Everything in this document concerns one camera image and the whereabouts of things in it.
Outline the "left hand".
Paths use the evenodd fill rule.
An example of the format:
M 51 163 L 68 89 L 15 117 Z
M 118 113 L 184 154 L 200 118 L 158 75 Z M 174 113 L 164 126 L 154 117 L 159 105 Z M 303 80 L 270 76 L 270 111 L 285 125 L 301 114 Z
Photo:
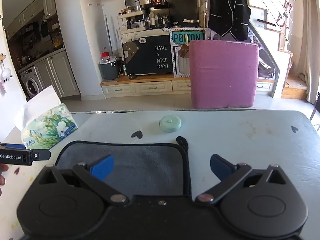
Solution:
M 0 196 L 2 195 L 2 187 L 6 184 L 5 176 L 3 175 L 4 172 L 7 172 L 9 167 L 6 164 L 0 164 L 1 168 L 1 175 L 0 175 Z

